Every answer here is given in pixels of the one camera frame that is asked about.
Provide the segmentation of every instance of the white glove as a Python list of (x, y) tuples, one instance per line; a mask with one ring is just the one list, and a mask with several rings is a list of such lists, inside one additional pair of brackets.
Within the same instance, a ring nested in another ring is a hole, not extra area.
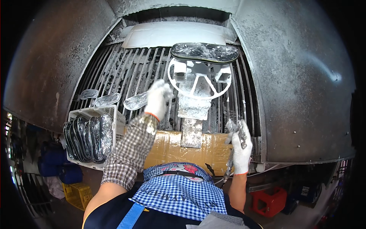
[(167, 111), (166, 103), (173, 97), (173, 91), (163, 79), (157, 80), (147, 92), (145, 113), (152, 114), (160, 122)]
[(234, 148), (234, 154), (233, 154), (233, 164), (235, 167), (234, 174), (244, 174), (248, 172), (248, 166), (249, 166), (249, 160), (251, 151), (253, 148), (253, 143), (250, 139), (250, 132), (248, 129), (247, 124), (245, 124), (244, 120), (240, 120), (241, 125), (243, 127), (242, 129), (242, 136), (245, 137), (244, 139), (239, 138), (239, 132), (235, 132), (232, 135), (231, 143)]

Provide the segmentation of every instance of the white filter pad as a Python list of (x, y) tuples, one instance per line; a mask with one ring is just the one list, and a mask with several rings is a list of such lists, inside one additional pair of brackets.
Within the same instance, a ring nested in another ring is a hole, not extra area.
[(226, 45), (224, 27), (198, 22), (137, 24), (128, 33), (122, 47), (171, 47), (176, 43), (188, 42)]

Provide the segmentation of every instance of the blue checkered apron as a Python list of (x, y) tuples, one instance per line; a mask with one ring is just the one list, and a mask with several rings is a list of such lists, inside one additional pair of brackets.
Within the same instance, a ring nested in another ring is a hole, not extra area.
[[(183, 171), (198, 177), (162, 174)], [(164, 213), (202, 221), (211, 211), (227, 214), (222, 189), (201, 167), (187, 162), (156, 165), (143, 172), (144, 183), (130, 198), (137, 204)]]

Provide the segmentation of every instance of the plaid sleeve cover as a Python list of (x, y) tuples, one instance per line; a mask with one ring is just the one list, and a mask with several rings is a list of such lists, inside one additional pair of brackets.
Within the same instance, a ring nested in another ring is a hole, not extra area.
[(132, 188), (154, 144), (157, 125), (158, 120), (146, 113), (130, 122), (125, 137), (107, 156), (101, 184), (112, 182), (127, 190)]

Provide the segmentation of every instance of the cloth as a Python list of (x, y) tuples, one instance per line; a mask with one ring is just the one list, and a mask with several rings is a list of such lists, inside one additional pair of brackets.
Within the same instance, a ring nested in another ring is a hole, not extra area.
[(224, 215), (212, 211), (203, 221), (197, 226), (197, 229), (249, 229), (245, 226), (242, 218)]
[(43, 177), (43, 181), (46, 183), (48, 191), (52, 196), (60, 200), (65, 197), (62, 183), (58, 177)]
[[(185, 171), (203, 177), (176, 174), (156, 176), (164, 171)], [(180, 217), (202, 221), (211, 211), (227, 214), (222, 189), (199, 166), (173, 162), (144, 171), (144, 183), (132, 201), (145, 207)]]
[[(130, 210), (134, 202), (130, 201), (137, 190), (142, 185), (142, 182), (136, 182), (131, 190), (121, 194), (112, 200), (97, 207), (84, 222), (84, 229), (102, 229), (102, 228), (117, 228), (127, 212)], [(230, 205), (230, 200), (227, 194), (224, 194), (225, 207), (228, 215), (240, 217), (244, 224), (251, 229), (260, 229), (261, 227), (251, 218), (234, 209)], [(186, 229), (186, 225), (199, 225), (201, 221), (187, 219), (168, 213), (163, 213), (151, 208), (146, 208), (136, 221), (134, 229), (149, 228), (149, 229)]]
[(112, 182), (130, 190), (137, 173), (143, 171), (145, 159), (155, 139), (158, 120), (143, 113), (128, 125), (127, 134), (116, 144), (104, 162), (101, 184)]

